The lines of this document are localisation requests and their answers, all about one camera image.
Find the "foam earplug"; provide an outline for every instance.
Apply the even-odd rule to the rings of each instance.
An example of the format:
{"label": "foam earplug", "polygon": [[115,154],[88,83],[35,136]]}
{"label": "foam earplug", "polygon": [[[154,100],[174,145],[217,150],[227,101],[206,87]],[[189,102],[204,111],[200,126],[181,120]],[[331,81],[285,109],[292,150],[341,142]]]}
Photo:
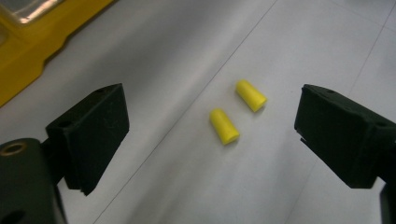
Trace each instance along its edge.
{"label": "foam earplug", "polygon": [[239,137],[239,132],[222,109],[216,108],[210,112],[210,121],[219,135],[223,145],[227,145]]}
{"label": "foam earplug", "polygon": [[258,111],[267,102],[267,98],[244,79],[236,83],[236,92],[244,99],[253,112]]}

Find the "yellow plastic container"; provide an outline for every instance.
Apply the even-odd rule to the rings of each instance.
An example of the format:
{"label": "yellow plastic container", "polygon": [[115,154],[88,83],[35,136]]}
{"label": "yellow plastic container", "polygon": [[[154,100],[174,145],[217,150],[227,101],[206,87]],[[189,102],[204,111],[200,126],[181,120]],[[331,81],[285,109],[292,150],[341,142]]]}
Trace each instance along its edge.
{"label": "yellow plastic container", "polygon": [[19,19],[0,6],[0,106],[38,78],[66,38],[112,1],[42,0],[36,11]]}
{"label": "yellow plastic container", "polygon": [[227,145],[239,137],[238,130],[222,109],[212,110],[209,117],[223,145]]}
{"label": "yellow plastic container", "polygon": [[236,92],[244,99],[253,112],[258,111],[267,102],[267,98],[244,79],[236,83]]}

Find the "yellow tray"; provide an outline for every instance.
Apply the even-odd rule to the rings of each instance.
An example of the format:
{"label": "yellow tray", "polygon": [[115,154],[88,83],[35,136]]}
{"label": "yellow tray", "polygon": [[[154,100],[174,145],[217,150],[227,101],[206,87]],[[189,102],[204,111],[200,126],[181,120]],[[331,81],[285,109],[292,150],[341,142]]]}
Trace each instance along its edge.
{"label": "yellow tray", "polygon": [[38,78],[66,38],[112,1],[64,0],[31,21],[18,20],[1,7],[0,106]]}

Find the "yellow foam earplug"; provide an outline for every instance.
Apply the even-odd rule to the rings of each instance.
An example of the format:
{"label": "yellow foam earplug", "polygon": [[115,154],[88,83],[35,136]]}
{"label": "yellow foam earplug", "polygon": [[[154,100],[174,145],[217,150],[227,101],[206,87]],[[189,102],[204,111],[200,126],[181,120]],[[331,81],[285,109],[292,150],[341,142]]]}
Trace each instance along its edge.
{"label": "yellow foam earplug", "polygon": [[267,102],[267,98],[244,79],[236,83],[236,92],[244,99],[253,112],[258,111]]}
{"label": "yellow foam earplug", "polygon": [[210,112],[210,121],[223,145],[227,145],[239,137],[239,132],[222,109],[216,108]]}

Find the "screw hole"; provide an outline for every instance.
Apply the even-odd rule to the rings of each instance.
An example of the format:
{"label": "screw hole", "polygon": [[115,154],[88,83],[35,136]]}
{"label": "screw hole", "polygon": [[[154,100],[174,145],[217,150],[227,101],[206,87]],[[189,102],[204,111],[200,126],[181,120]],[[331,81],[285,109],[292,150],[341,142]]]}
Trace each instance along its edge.
{"label": "screw hole", "polygon": [[66,121],[60,122],[60,123],[58,124],[58,127],[66,128],[66,127],[70,126],[71,124],[72,124],[72,121],[66,120]]}
{"label": "screw hole", "polygon": [[0,151],[1,156],[12,156],[18,154],[26,149],[25,143],[14,143],[3,147]]}
{"label": "screw hole", "polygon": [[25,216],[25,212],[22,210],[13,211],[8,214],[6,217],[3,217],[1,220],[1,224],[17,224],[23,220]]}

